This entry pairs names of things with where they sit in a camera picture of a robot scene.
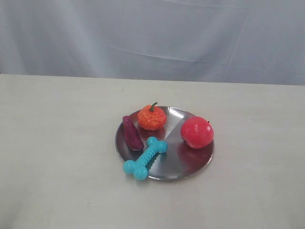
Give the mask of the purple toy sweet potato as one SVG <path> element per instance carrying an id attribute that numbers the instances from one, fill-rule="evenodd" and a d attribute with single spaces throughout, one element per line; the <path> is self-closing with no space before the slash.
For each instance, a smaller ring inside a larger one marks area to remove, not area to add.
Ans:
<path id="1" fill-rule="evenodd" d="M 144 144 L 131 118 L 124 116 L 122 118 L 122 124 L 127 147 L 132 151 L 142 151 Z"/>

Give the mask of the grey backdrop cloth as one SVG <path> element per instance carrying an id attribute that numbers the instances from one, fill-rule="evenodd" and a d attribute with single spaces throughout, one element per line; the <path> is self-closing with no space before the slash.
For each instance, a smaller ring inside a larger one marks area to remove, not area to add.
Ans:
<path id="1" fill-rule="evenodd" d="M 302 0 L 3 0 L 6 74 L 305 83 Z"/>

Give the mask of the teal toy bone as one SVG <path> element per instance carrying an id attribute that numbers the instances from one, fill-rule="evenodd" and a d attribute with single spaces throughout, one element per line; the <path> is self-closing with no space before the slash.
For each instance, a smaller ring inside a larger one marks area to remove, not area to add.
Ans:
<path id="1" fill-rule="evenodd" d="M 149 170 L 147 165 L 157 154 L 164 154 L 168 149 L 165 141 L 160 141 L 156 137 L 149 137 L 146 141 L 146 150 L 138 157 L 136 161 L 127 160 L 123 164 L 123 171 L 128 175 L 133 175 L 136 180 L 145 180 L 148 177 Z"/>

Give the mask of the red toy apple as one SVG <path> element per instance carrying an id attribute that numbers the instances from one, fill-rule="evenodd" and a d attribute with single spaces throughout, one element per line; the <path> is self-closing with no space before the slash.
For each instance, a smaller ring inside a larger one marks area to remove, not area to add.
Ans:
<path id="1" fill-rule="evenodd" d="M 214 130 L 207 120 L 195 116 L 183 123 L 181 137 L 190 148 L 201 149 L 213 141 Z"/>

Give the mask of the round stainless steel plate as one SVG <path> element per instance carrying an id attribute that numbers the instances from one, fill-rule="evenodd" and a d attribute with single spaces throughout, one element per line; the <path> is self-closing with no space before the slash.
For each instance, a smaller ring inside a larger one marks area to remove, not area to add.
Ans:
<path id="1" fill-rule="evenodd" d="M 167 122 L 157 131 L 147 131 L 138 126 L 138 111 L 130 114 L 130 119 L 144 143 L 148 137 L 154 136 L 168 144 L 166 153 L 156 154 L 148 163 L 148 177 L 168 181 L 189 177 L 210 163 L 214 154 L 214 141 L 202 149 L 190 148 L 181 138 L 180 131 L 183 123 L 194 115 L 171 106 L 160 108 L 165 112 Z"/>

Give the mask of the orange toy tangerine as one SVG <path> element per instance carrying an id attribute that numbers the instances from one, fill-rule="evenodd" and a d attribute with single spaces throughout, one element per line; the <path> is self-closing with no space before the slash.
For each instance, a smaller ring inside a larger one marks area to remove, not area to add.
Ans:
<path id="1" fill-rule="evenodd" d="M 157 104 L 155 102 L 152 105 L 147 105 L 138 112 L 137 121 L 141 128 L 155 131 L 165 125 L 167 116 L 161 108 L 156 106 Z"/>

